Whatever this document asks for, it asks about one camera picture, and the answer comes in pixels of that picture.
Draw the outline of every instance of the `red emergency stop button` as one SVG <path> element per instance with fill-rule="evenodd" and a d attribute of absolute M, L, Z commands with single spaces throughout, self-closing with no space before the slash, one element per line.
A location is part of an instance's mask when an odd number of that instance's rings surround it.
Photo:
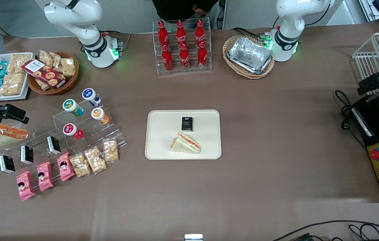
<path fill-rule="evenodd" d="M 370 151 L 370 157 L 379 161 L 379 148 Z"/>

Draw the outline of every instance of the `foil container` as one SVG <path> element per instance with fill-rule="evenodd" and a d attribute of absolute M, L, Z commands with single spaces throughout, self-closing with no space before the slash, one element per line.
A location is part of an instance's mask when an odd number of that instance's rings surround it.
<path fill-rule="evenodd" d="M 239 38 L 228 51 L 227 57 L 249 72 L 259 75 L 272 61 L 273 52 L 249 38 Z"/>

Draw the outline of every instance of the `blue lid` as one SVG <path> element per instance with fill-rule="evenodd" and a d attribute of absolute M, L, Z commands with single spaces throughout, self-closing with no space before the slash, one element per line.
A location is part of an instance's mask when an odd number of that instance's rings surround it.
<path fill-rule="evenodd" d="M 82 92 L 82 97 L 83 97 L 84 99 L 89 99 L 90 97 L 93 96 L 94 93 L 95 93 L 95 92 L 94 92 L 94 90 L 93 90 L 92 88 L 87 88 L 87 89 L 85 89 L 85 90 Z"/>

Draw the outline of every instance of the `coca-cola bottle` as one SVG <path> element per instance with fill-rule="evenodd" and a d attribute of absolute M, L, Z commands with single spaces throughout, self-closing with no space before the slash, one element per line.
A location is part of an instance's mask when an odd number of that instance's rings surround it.
<path fill-rule="evenodd" d="M 164 64 L 164 67 L 165 67 L 165 71 L 167 73 L 170 73 L 173 71 L 173 61 L 171 59 L 171 54 L 170 52 L 168 51 L 167 49 L 167 46 L 164 45 L 164 46 L 161 46 L 162 48 L 162 54 L 161 54 L 161 57 L 163 59 L 163 64 Z"/>
<path fill-rule="evenodd" d="M 186 49 L 186 44 L 180 44 L 179 47 L 180 66 L 182 67 L 182 71 L 188 71 L 190 69 L 190 55 Z"/>
<path fill-rule="evenodd" d="M 206 50 L 206 42 L 203 41 L 200 43 L 200 48 L 198 52 L 198 66 L 199 69 L 205 70 L 208 67 L 208 51 Z"/>
<path fill-rule="evenodd" d="M 158 21 L 158 39 L 160 41 L 160 45 L 167 46 L 167 49 L 170 51 L 170 45 L 168 44 L 168 33 L 167 30 L 164 28 L 164 22 Z"/>
<path fill-rule="evenodd" d="M 186 45 L 186 32 L 183 29 L 183 22 L 181 20 L 177 21 L 176 40 L 179 49 L 181 49 L 182 44 Z"/>
<path fill-rule="evenodd" d="M 201 42 L 205 41 L 205 29 L 203 28 L 203 20 L 197 20 L 197 29 L 196 29 L 196 50 L 199 49 Z"/>

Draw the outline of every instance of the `brown table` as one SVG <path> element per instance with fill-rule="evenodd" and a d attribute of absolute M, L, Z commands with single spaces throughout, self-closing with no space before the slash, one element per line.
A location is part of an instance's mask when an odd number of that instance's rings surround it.
<path fill-rule="evenodd" d="M 319 221 L 379 223 L 370 161 L 340 128 L 341 104 L 333 97 L 340 89 L 357 100 L 350 56 L 375 32 L 379 21 L 308 27 L 292 59 L 260 80 L 237 75 L 223 61 L 233 31 L 212 32 L 211 73 L 165 77 L 156 73 L 151 34 L 132 35 L 123 60 L 106 69 L 90 64 L 73 37 L 6 38 L 6 52 L 68 51 L 81 66 L 78 83 L 63 96 L 32 93 L 13 102 L 30 123 L 92 87 L 112 106 L 128 144 L 107 171 L 24 202 L 15 179 L 0 172 L 0 240 L 160 241 L 185 233 L 203 233 L 207 241 L 272 240 Z M 147 116 L 159 109 L 218 110 L 222 157 L 147 160 Z M 351 238 L 345 224 L 307 231 Z"/>

